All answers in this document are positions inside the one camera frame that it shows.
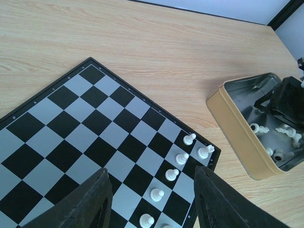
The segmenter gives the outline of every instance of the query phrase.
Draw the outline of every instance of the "white wall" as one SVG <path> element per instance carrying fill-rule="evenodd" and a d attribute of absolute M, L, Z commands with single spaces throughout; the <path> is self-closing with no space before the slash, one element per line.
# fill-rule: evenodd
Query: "white wall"
<path fill-rule="evenodd" d="M 222 17 L 268 24 L 289 0 L 143 0 Z"/>
<path fill-rule="evenodd" d="M 295 60 L 304 57 L 304 4 L 300 6 L 276 31 Z"/>

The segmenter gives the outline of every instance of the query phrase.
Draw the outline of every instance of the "white chess piece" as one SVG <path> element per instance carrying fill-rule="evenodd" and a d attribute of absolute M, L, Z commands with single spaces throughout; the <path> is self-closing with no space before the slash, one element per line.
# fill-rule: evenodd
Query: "white chess piece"
<path fill-rule="evenodd" d="M 299 140 L 302 138 L 302 135 L 296 133 L 295 136 L 293 137 L 293 147 L 295 148 L 299 148 L 300 147 L 300 143 Z"/>
<path fill-rule="evenodd" d="M 284 128 L 282 128 L 282 127 L 278 127 L 278 128 L 276 128 L 276 131 L 277 131 L 277 132 L 280 132 L 280 133 L 285 133 L 285 134 L 287 134 L 287 136 L 290 137 L 290 138 L 295 137 L 295 134 L 296 134 L 295 129 L 294 129 L 294 128 L 291 128 L 291 127 L 288 128 L 288 129 L 284 129 Z"/>
<path fill-rule="evenodd" d="M 158 202 L 162 199 L 164 194 L 165 193 L 163 192 L 163 190 L 153 189 L 150 193 L 150 197 L 154 202 Z"/>
<path fill-rule="evenodd" d="M 186 135 L 183 139 L 184 144 L 187 146 L 191 145 L 193 143 L 193 140 L 196 138 L 196 134 L 192 133 L 191 135 Z"/>
<path fill-rule="evenodd" d="M 262 135 L 262 134 L 269 132 L 268 127 L 259 126 L 257 123 L 252 123 L 250 125 L 250 128 L 252 129 L 253 133 L 256 135 Z"/>
<path fill-rule="evenodd" d="M 266 147 L 265 150 L 266 150 L 266 152 L 268 153 L 269 156 L 272 156 L 274 154 L 274 151 L 269 147 Z"/>
<path fill-rule="evenodd" d="M 184 154 L 178 154 L 175 158 L 176 163 L 179 165 L 183 165 L 186 163 L 187 159 L 189 158 L 189 154 L 184 153 Z"/>
<path fill-rule="evenodd" d="M 165 173 L 165 177 L 168 181 L 174 181 L 179 173 L 180 172 L 177 169 L 167 170 Z"/>
<path fill-rule="evenodd" d="M 198 156 L 199 156 L 199 158 L 201 158 L 201 159 L 206 159 L 206 158 L 208 158 L 208 151 L 206 150 L 206 148 L 199 148 L 198 149 Z"/>
<path fill-rule="evenodd" d="M 154 223 L 154 218 L 149 214 L 143 214 L 139 218 L 139 225 L 142 228 L 150 228 L 153 225 L 153 223 Z"/>
<path fill-rule="evenodd" d="M 212 145 L 209 145 L 206 148 L 201 147 L 198 149 L 198 156 L 201 159 L 206 159 L 206 158 L 208 158 L 208 154 L 214 152 L 214 150 L 215 150 L 214 146 L 212 146 Z"/>

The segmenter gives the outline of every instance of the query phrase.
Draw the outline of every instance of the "chessboard frame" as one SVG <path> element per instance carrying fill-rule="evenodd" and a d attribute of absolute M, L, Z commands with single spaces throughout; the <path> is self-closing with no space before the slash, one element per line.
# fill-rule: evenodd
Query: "chessboard frame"
<path fill-rule="evenodd" d="M 190 127 L 188 127 L 186 124 L 184 124 L 182 121 L 180 121 L 179 119 L 177 119 L 175 116 L 173 116 L 172 114 L 168 113 L 165 109 L 163 109 L 162 107 L 160 107 L 159 105 L 157 105 L 154 101 L 152 101 L 147 96 L 145 96 L 144 94 L 142 94 L 141 92 L 139 92 L 133 86 L 131 86 L 130 84 L 128 84 L 126 81 L 124 81 L 123 79 L 121 79 L 119 76 L 117 76 L 111 70 L 109 70 L 108 68 L 106 68 L 105 66 L 103 66 L 102 64 L 100 64 L 99 62 L 97 62 L 92 57 L 87 58 L 85 61 L 83 61 L 80 64 L 78 64 L 76 67 L 74 67 L 73 69 L 71 69 L 70 71 L 68 71 L 66 74 L 64 74 L 63 76 L 61 76 L 59 79 L 57 79 L 56 81 L 54 81 L 53 83 L 51 83 L 49 86 L 47 86 L 46 88 L 44 88 L 43 90 L 41 90 L 40 92 L 38 92 L 36 95 L 34 95 L 33 97 L 31 97 L 29 100 L 27 100 L 26 102 L 24 102 L 23 104 L 21 104 L 20 106 L 18 106 L 17 108 L 15 108 L 13 111 L 9 112 L 4 117 L 0 118 L 0 130 L 2 130 L 3 128 L 5 128 L 6 126 L 8 126 L 10 123 L 12 123 L 13 121 L 15 121 L 20 116 L 22 116 L 30 108 L 32 108 L 36 103 L 40 102 L 41 100 L 43 100 L 44 98 L 46 98 L 47 96 L 49 96 L 52 92 L 54 92 L 59 87 L 61 87 L 65 82 L 67 82 L 70 79 L 69 76 L 74 76 L 74 75 L 78 74 L 79 72 L 81 72 L 84 68 L 88 67 L 89 65 L 93 65 L 93 66 L 99 68 L 104 73 L 106 73 L 109 77 L 111 77 L 117 83 L 119 83 L 122 87 L 124 87 L 125 89 L 129 90 L 131 93 L 133 93 L 137 97 L 139 97 L 141 99 L 144 99 L 144 102 L 147 103 L 148 105 L 150 105 L 151 108 L 153 108 L 154 110 L 158 111 L 163 116 L 165 116 L 166 118 L 168 118 L 169 120 L 171 120 L 172 122 L 174 122 L 176 125 L 178 125 L 181 129 L 185 130 L 187 133 L 189 133 L 189 134 L 195 133 L 197 135 L 197 140 L 199 140 L 202 143 L 204 143 L 204 145 L 208 146 L 208 145 L 212 144 L 210 141 L 208 141 L 207 139 L 205 139 L 204 137 L 202 137 L 200 134 L 198 134 L 193 129 L 191 129 Z M 209 161 L 209 163 L 208 163 L 207 166 L 212 171 L 214 171 L 214 169 L 216 167 L 216 164 L 218 162 L 218 159 L 219 159 L 219 155 L 221 153 L 221 149 L 218 148 L 217 146 L 215 146 L 214 144 L 212 144 L 212 145 L 214 146 L 215 151 L 212 153 L 212 156 L 211 156 L 210 161 Z M 196 206 L 195 206 L 195 199 L 193 200 L 193 203 L 192 203 L 192 205 L 190 207 L 188 215 L 192 215 L 192 216 L 190 216 L 190 217 L 188 216 L 186 218 L 186 220 L 184 222 L 184 225 L 183 225 L 183 228 L 192 228 L 194 226 L 194 223 L 195 223 L 196 218 L 197 218 L 197 209 L 196 209 Z"/>

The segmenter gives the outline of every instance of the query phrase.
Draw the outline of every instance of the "light wood grain surface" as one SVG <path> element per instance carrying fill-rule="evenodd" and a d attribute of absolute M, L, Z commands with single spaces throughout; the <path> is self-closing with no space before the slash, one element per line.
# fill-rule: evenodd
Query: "light wood grain surface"
<path fill-rule="evenodd" d="M 0 116 L 92 56 L 221 148 L 215 172 L 243 196 L 303 227 L 304 164 L 252 180 L 205 104 L 229 79 L 298 75 L 270 27 L 126 0 L 7 0 L 0 15 Z"/>

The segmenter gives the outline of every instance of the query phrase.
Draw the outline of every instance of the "white square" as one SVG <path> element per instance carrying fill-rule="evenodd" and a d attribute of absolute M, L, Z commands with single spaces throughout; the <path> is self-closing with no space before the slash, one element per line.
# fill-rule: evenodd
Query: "white square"
<path fill-rule="evenodd" d="M 129 220 L 141 197 L 133 190 L 122 184 L 113 196 L 112 209 L 126 220 Z"/>
<path fill-rule="evenodd" d="M 103 115 L 105 115 L 112 121 L 119 115 L 119 113 L 123 109 L 124 107 L 122 107 L 110 97 L 108 97 L 104 102 L 102 102 L 97 108 L 99 112 L 101 112 Z"/>
<path fill-rule="evenodd" d="M 99 165 L 83 154 L 71 168 L 69 168 L 66 174 L 78 184 L 82 184 L 100 168 Z"/>
<path fill-rule="evenodd" d="M 15 228 L 18 224 L 0 211 L 0 225 L 1 228 Z"/>
<path fill-rule="evenodd" d="M 158 130 L 158 133 L 165 136 L 172 143 L 175 142 L 180 132 L 181 128 L 168 119 L 165 119 L 165 121 L 162 123 L 161 127 Z"/>
<path fill-rule="evenodd" d="M 150 193 L 153 189 L 163 190 L 165 193 L 164 196 L 162 197 L 162 199 L 158 202 L 153 201 L 150 197 Z M 160 182 L 158 179 L 156 179 L 154 177 L 153 180 L 151 181 L 149 187 L 147 188 L 146 192 L 144 193 L 143 198 L 146 201 L 148 201 L 149 203 L 151 203 L 158 210 L 162 211 L 169 199 L 169 196 L 171 195 L 171 192 L 172 192 L 172 190 L 169 187 L 167 187 L 165 184 L 163 184 L 162 182 Z"/>
<path fill-rule="evenodd" d="M 173 228 L 181 228 L 181 225 L 176 223 L 173 219 L 171 219 L 166 214 L 161 213 L 160 217 L 158 218 L 157 222 L 155 223 L 155 228 L 162 228 L 164 225 L 170 225 Z"/>
<path fill-rule="evenodd" d="M 72 117 L 79 122 L 83 122 L 95 109 L 85 102 L 83 99 L 78 98 L 69 107 L 65 109 Z"/>
<path fill-rule="evenodd" d="M 151 128 L 144 121 L 140 121 L 131 132 L 131 135 L 148 146 L 153 137 L 156 135 L 156 130 Z"/>
<path fill-rule="evenodd" d="M 149 110 L 150 106 L 138 97 L 134 97 L 132 101 L 126 106 L 126 110 L 134 114 L 138 118 L 142 118 L 143 115 Z"/>
<path fill-rule="evenodd" d="M 29 113 L 40 120 L 42 123 L 47 125 L 51 122 L 56 116 L 62 112 L 62 108 L 56 105 L 54 102 L 48 98 L 44 98 L 42 101 L 37 103 L 34 107 L 29 109 Z"/>
<path fill-rule="evenodd" d="M 21 179 L 0 164 L 0 200 L 3 199 Z"/>
<path fill-rule="evenodd" d="M 121 152 L 117 151 L 105 165 L 105 168 L 108 169 L 108 172 L 111 175 L 123 182 L 134 165 L 135 163 L 133 161 L 131 161 Z"/>
<path fill-rule="evenodd" d="M 46 198 L 42 198 L 39 203 L 30 211 L 29 214 L 19 223 L 20 226 L 24 226 L 31 220 L 35 219 L 42 213 L 46 212 L 48 209 L 53 207 L 54 204 L 52 204 L 50 201 L 48 201 Z"/>
<path fill-rule="evenodd" d="M 176 156 L 179 154 L 184 154 L 186 153 L 183 149 L 178 147 L 177 145 L 173 144 L 172 147 L 170 148 L 169 152 L 167 153 L 165 160 L 174 165 L 177 169 L 180 171 L 184 168 L 185 164 L 179 165 L 176 162 Z"/>
<path fill-rule="evenodd" d="M 127 222 L 124 228 L 136 228 L 131 222 Z"/>
<path fill-rule="evenodd" d="M 192 151 L 190 153 L 190 156 L 193 157 L 195 160 L 199 161 L 200 163 L 202 163 L 204 166 L 208 166 L 212 153 L 209 153 L 207 158 L 201 159 L 198 156 L 199 148 L 206 148 L 206 146 L 204 144 L 202 144 L 201 142 L 199 142 L 198 140 L 196 140 L 194 147 L 192 148 Z"/>
<path fill-rule="evenodd" d="M 6 128 L 0 131 L 0 163 L 10 157 L 24 142 Z"/>
<path fill-rule="evenodd" d="M 107 126 L 107 128 L 101 133 L 100 138 L 117 149 L 127 136 L 128 132 L 114 122 L 111 122 L 109 126 Z"/>
<path fill-rule="evenodd" d="M 60 180 L 63 174 L 64 173 L 55 165 L 44 159 L 23 179 L 23 181 L 42 196 L 45 196 Z"/>
<path fill-rule="evenodd" d="M 74 94 L 81 96 L 86 91 L 89 90 L 89 88 L 92 87 L 92 84 L 89 83 L 87 80 L 85 80 L 80 75 L 75 75 L 70 80 L 68 80 L 64 86 L 71 90 Z"/>
<path fill-rule="evenodd" d="M 110 96 L 120 85 L 109 76 L 105 75 L 95 85 L 103 93 Z"/>
<path fill-rule="evenodd" d="M 26 144 L 45 158 L 62 141 L 63 138 L 61 138 L 59 135 L 57 135 L 55 132 L 45 126 L 33 137 L 31 137 Z"/>
<path fill-rule="evenodd" d="M 97 135 L 90 129 L 80 124 L 71 134 L 68 135 L 66 141 L 84 153 L 89 146 L 97 139 Z"/>
<path fill-rule="evenodd" d="M 163 158 L 147 147 L 137 163 L 140 167 L 154 176 L 163 162 Z"/>
<path fill-rule="evenodd" d="M 181 172 L 173 191 L 191 204 L 194 200 L 194 180 Z"/>

